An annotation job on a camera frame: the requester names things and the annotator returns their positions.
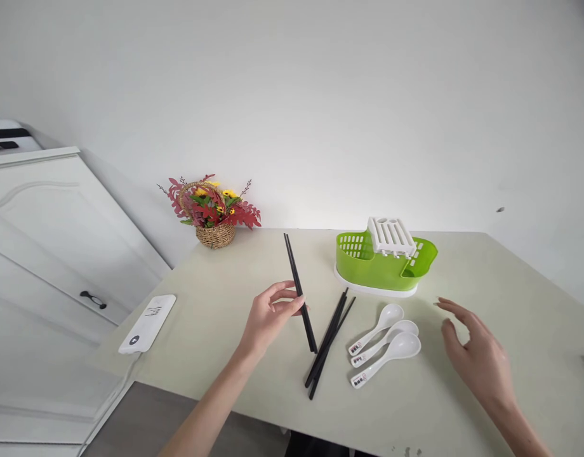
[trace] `plastic spoon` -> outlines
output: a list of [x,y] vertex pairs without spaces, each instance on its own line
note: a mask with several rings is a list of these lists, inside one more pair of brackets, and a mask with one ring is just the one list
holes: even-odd
[[394,337],[394,340],[389,343],[387,351],[375,363],[366,368],[363,372],[351,378],[351,385],[354,388],[360,388],[372,378],[377,371],[381,369],[390,360],[394,359],[408,359],[419,354],[421,350],[421,341],[419,337],[412,333],[402,332]]
[[399,333],[402,333],[403,331],[412,333],[415,336],[419,336],[419,329],[413,321],[398,321],[390,327],[387,333],[385,333],[385,336],[381,338],[381,340],[376,345],[366,349],[360,355],[351,358],[351,365],[356,368],[364,365],[368,359],[379,352],[379,349],[381,349],[386,344],[391,343],[395,336]]
[[366,344],[368,344],[370,340],[373,339],[374,335],[382,330],[385,330],[386,328],[391,327],[397,321],[403,318],[404,310],[395,303],[390,303],[381,311],[379,321],[376,323],[375,328],[373,328],[370,332],[366,333],[362,338],[351,345],[351,347],[348,349],[349,354],[357,354]]

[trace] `gray floor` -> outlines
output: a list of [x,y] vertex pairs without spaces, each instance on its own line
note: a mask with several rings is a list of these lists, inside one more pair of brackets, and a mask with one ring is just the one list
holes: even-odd
[[[114,410],[83,457],[154,457],[197,402],[135,383]],[[211,456],[278,457],[288,435],[279,427],[231,413]]]

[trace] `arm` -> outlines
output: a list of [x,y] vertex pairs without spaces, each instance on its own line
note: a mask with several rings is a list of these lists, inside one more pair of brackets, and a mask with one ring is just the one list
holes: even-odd
[[488,327],[474,313],[439,298],[437,306],[452,312],[470,331],[461,345],[455,326],[446,319],[442,335],[446,353],[516,457],[552,457],[519,408],[512,385],[508,356]]
[[[273,284],[258,295],[246,329],[229,363],[201,401],[161,451],[160,457],[207,457],[225,420],[254,368],[292,315],[300,313],[305,297],[287,290],[294,281]],[[292,301],[280,301],[292,298]]]

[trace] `black chopsticks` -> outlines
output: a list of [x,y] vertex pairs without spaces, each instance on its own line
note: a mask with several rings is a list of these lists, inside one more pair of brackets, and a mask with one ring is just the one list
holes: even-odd
[[349,310],[354,304],[355,297],[352,298],[349,306],[345,310],[343,317],[341,318],[341,314],[343,312],[343,308],[345,307],[345,302],[347,301],[347,291],[341,295],[341,298],[338,301],[338,305],[335,308],[335,312],[332,315],[332,319],[330,320],[330,324],[328,325],[328,330],[326,330],[326,335],[322,341],[322,344],[319,348],[317,356],[315,357],[315,361],[311,370],[309,371],[309,375],[307,376],[307,380],[305,382],[305,387],[309,387],[311,381],[313,381],[313,386],[311,387],[311,391],[309,392],[309,399],[313,400],[313,396],[315,395],[315,390],[317,388],[317,383],[319,383],[319,377],[322,374],[322,370],[324,368],[324,363],[326,362],[326,357],[328,356],[328,352],[330,351],[330,346],[332,346],[332,342],[336,338],[336,334],[338,333],[339,329],[345,322],[345,318],[347,314],[349,314]]
[[[288,258],[290,259],[290,268],[292,268],[292,279],[294,279],[294,284],[296,285],[296,293],[298,295],[303,294],[303,288],[300,285],[300,279],[298,278],[298,271],[296,269],[296,262],[294,261],[294,254],[292,253],[292,245],[290,244],[290,238],[287,234],[284,234],[284,239],[286,240],[286,248],[288,250]],[[309,313],[307,312],[307,306],[303,304],[300,309],[303,315],[303,323],[305,325],[305,332],[307,334],[307,340],[309,341],[309,350],[317,354],[317,344],[315,343],[315,336],[313,335],[313,329],[311,327],[311,320],[309,320]]]

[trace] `black knob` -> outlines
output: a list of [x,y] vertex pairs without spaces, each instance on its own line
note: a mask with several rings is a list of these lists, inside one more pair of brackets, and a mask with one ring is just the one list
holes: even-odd
[[96,296],[91,295],[87,291],[82,291],[81,296],[85,296],[85,297],[89,298],[93,303],[95,303],[96,305],[99,305],[100,309],[104,309],[106,306],[108,306],[102,300],[100,300]]

